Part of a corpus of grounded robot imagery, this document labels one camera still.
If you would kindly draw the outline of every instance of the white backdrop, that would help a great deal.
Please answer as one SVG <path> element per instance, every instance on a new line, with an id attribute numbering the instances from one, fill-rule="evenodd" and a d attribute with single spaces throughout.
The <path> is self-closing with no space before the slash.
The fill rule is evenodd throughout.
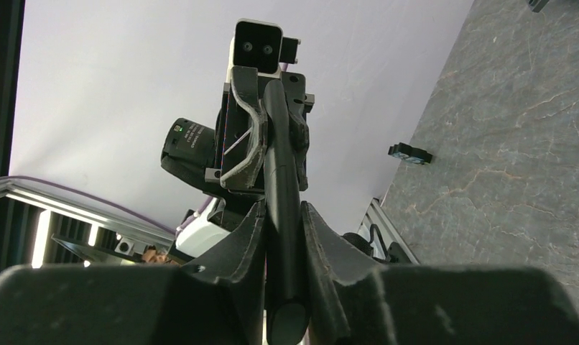
<path id="1" fill-rule="evenodd" d="M 50 180 L 175 227 L 205 199 L 159 166 L 178 117 L 214 127 L 236 21 L 302 39 L 312 202 L 339 233 L 388 188 L 473 0 L 31 0 L 12 175 Z"/>

